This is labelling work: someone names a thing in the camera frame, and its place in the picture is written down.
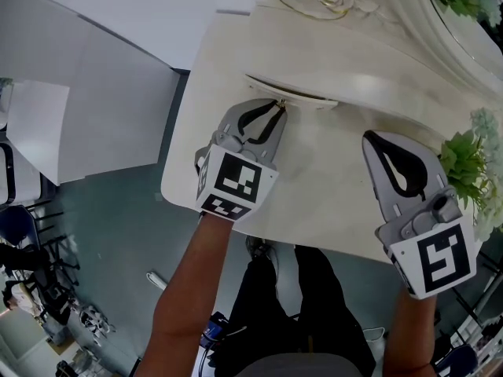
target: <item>person's right arm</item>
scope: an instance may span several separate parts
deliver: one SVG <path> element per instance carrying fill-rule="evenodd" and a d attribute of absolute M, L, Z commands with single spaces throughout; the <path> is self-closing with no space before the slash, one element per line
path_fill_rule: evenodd
<path fill-rule="evenodd" d="M 436 376 L 430 365 L 435 348 L 435 306 L 436 296 L 416 300 L 402 289 L 384 353 L 384 377 Z"/>

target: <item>gray wall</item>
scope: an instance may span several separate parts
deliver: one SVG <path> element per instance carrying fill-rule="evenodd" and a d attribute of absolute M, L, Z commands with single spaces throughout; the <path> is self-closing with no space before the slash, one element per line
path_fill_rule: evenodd
<path fill-rule="evenodd" d="M 6 282 L 0 275 L 0 289 L 3 290 L 5 286 Z M 0 302 L 0 311 L 5 309 L 3 302 Z M 20 309 L 15 309 L 0 317 L 0 335 L 16 359 L 22 357 L 46 337 L 46 333 L 33 317 Z"/>

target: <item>human arm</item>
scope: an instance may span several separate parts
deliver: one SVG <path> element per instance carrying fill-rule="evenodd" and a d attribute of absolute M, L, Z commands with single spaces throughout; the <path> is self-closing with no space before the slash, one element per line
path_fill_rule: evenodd
<path fill-rule="evenodd" d="M 201 333 L 215 305 L 233 223 L 206 214 L 157 302 L 137 377 L 192 374 Z"/>
<path fill-rule="evenodd" d="M 402 289 L 384 353 L 384 377 L 436 375 L 430 365 L 435 348 L 435 306 L 436 296 L 416 300 Z"/>

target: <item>person's left arm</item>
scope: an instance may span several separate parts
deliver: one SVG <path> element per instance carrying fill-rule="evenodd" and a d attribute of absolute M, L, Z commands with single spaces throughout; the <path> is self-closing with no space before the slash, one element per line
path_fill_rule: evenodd
<path fill-rule="evenodd" d="M 231 221 L 206 214 L 157 302 L 137 377 L 191 375 L 201 333 L 215 305 Z"/>

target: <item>shoe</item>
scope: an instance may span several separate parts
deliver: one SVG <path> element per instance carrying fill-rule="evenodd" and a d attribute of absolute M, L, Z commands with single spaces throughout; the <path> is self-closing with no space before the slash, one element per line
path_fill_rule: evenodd
<path fill-rule="evenodd" d="M 260 239 L 254 236 L 246 236 L 245 243 L 251 259 L 263 256 L 269 258 L 269 252 L 273 246 L 269 240 Z"/>

